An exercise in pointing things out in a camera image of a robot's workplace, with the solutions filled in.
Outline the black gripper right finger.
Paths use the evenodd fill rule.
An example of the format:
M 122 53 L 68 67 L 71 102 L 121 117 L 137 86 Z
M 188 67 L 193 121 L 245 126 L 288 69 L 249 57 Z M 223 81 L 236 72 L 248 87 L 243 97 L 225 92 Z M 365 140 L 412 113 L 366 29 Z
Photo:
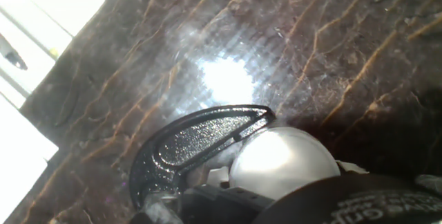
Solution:
M 344 173 L 368 174 L 369 173 L 366 169 L 363 169 L 362 167 L 359 167 L 358 165 L 356 165 L 354 163 L 343 162 L 340 160 L 337 160 L 336 163 L 339 166 L 340 170 L 342 171 L 342 174 L 344 174 Z

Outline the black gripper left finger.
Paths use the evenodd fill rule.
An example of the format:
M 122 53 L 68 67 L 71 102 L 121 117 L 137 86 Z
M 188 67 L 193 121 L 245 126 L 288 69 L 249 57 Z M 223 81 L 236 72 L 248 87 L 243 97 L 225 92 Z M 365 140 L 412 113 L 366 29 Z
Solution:
M 209 171 L 205 184 L 187 189 L 181 196 L 184 224 L 250 224 L 274 200 L 231 187 L 229 169 Z

